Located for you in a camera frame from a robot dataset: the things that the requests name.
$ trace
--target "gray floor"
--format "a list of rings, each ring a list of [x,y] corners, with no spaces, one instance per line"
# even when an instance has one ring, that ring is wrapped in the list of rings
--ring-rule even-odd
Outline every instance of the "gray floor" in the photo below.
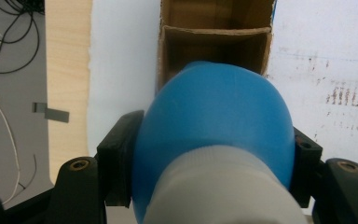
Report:
[[[0,32],[13,22],[14,16],[0,10]],[[6,204],[6,208],[20,203],[52,187],[48,177],[48,122],[44,114],[33,113],[33,103],[47,102],[45,17],[34,14],[40,46],[34,60],[18,72],[0,75],[0,106],[14,135],[19,154],[21,179],[19,195]],[[30,16],[19,18],[6,40],[24,34]],[[0,54],[0,71],[8,71],[25,64],[31,59],[36,47],[36,31],[31,27],[29,34],[19,43],[4,45]],[[6,200],[16,184],[17,168],[13,147],[7,128],[0,115],[0,198]]]

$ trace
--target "screw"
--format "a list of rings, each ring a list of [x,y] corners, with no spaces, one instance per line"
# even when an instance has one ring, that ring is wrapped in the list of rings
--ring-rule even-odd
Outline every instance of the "screw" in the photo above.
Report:
[[[347,161],[339,161],[338,162],[339,167],[341,167],[341,169],[343,169],[344,171],[347,172],[351,172],[351,173],[356,173],[358,172],[358,166],[355,164],[352,164],[350,162]]]
[[[81,171],[86,169],[89,166],[90,162],[86,160],[78,160],[72,162],[72,164],[69,166],[69,169],[71,171]]]

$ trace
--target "wooden surface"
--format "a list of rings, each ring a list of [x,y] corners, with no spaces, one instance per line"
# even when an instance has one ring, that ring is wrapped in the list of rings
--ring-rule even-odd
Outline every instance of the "wooden surface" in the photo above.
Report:
[[[92,2],[46,1],[48,107],[69,111],[69,123],[48,122],[50,179],[62,164],[87,156],[90,13]]]

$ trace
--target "cardboard divider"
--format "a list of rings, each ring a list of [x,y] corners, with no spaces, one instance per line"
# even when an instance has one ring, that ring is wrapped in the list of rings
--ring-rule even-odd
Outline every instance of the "cardboard divider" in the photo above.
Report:
[[[275,0],[161,0],[157,91],[188,63],[267,70]]]
[[[267,67],[270,28],[194,30],[164,26],[158,51],[158,90],[188,63],[229,63],[263,74]]]
[[[163,0],[161,26],[189,29],[269,27],[274,0]]]

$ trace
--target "cardboard compartment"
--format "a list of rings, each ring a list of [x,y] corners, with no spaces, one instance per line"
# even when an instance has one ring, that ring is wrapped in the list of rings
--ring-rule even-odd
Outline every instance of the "cardboard compartment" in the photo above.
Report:
[[[158,90],[188,63],[229,63],[264,74],[269,58],[270,28],[228,31],[164,26],[158,51]]]
[[[270,27],[274,0],[162,0],[161,27],[253,29]]]

